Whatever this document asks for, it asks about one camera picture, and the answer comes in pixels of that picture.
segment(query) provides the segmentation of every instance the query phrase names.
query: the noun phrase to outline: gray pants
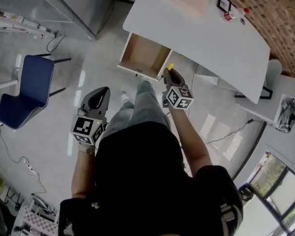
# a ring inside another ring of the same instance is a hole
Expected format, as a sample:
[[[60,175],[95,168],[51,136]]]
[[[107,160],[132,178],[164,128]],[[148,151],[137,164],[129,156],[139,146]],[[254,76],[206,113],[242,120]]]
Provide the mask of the gray pants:
[[[154,121],[166,125],[169,129],[171,123],[158,104],[155,91],[148,81],[142,81],[138,86],[135,104],[125,102],[118,113],[109,122],[103,138],[133,125]]]

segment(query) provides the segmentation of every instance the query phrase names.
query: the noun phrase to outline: glossy floor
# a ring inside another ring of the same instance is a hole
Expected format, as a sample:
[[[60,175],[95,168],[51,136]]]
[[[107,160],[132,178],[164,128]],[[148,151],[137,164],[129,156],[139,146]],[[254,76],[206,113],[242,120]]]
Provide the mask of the glossy floor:
[[[118,2],[95,42],[66,37],[52,52],[51,59],[71,57],[72,61],[56,64],[51,91],[61,87],[66,87],[66,90],[51,97],[47,108],[21,129],[1,128],[10,156],[17,161],[22,156],[29,159],[47,190],[41,197],[57,207],[61,200],[70,198],[77,143],[69,131],[81,99],[95,88],[108,86],[111,100],[107,118],[110,120],[120,108],[118,97],[121,91],[128,92],[132,98],[135,96],[139,79],[133,73],[116,67],[128,37],[122,24],[130,8],[131,5]],[[13,78],[16,72],[20,75],[24,56],[46,53],[48,41],[36,35],[0,33],[0,81]],[[242,128],[248,119],[255,118],[236,105],[233,91],[213,86],[197,76],[194,78],[193,61],[174,52],[169,62],[175,63],[175,68],[189,86],[193,84],[196,99],[190,109],[190,119],[205,142],[223,138]],[[163,81],[155,82],[153,86],[160,98],[165,90]],[[3,92],[17,94],[18,85],[0,90],[0,96]],[[213,163],[226,167],[233,175],[261,126],[254,122],[222,141],[209,144],[207,147]],[[172,130],[177,134],[173,123]],[[32,192],[43,191],[43,188],[37,183],[37,176],[27,168],[27,163],[24,158],[19,164],[13,163],[0,137],[0,174],[29,198]]]

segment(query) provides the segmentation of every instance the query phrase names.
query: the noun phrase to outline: black t-shirt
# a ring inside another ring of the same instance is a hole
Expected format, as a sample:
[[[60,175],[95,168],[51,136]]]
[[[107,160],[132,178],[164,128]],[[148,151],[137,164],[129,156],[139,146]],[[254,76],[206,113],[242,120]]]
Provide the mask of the black t-shirt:
[[[72,224],[85,235],[223,235],[221,205],[239,194],[225,168],[184,171],[179,142],[156,122],[104,138],[95,158],[94,190],[60,204],[59,235]]]

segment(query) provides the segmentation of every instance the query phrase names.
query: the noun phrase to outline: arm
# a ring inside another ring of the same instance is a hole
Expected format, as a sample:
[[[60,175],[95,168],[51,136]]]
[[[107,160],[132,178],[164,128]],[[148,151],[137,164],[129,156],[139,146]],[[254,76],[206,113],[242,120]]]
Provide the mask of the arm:
[[[85,198],[93,187],[94,154],[78,152],[78,159],[73,174],[71,192],[73,198]]]
[[[184,110],[174,109],[169,106],[173,117],[183,152],[186,155],[192,176],[194,177],[197,171],[205,166],[212,165],[207,148],[190,123]]]

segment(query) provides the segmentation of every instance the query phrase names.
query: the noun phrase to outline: white sneaker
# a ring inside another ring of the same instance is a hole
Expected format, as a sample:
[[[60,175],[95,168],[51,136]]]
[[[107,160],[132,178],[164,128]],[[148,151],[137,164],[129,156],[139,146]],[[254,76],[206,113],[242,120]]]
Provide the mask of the white sneaker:
[[[148,78],[148,77],[146,77],[146,76],[142,76],[141,75],[141,83],[143,82],[143,81],[148,81],[148,82],[150,82],[151,84],[152,84],[152,79],[150,79],[150,78]]]
[[[131,102],[129,95],[122,91],[120,94],[120,101],[121,101],[121,105],[123,105],[126,102]]]

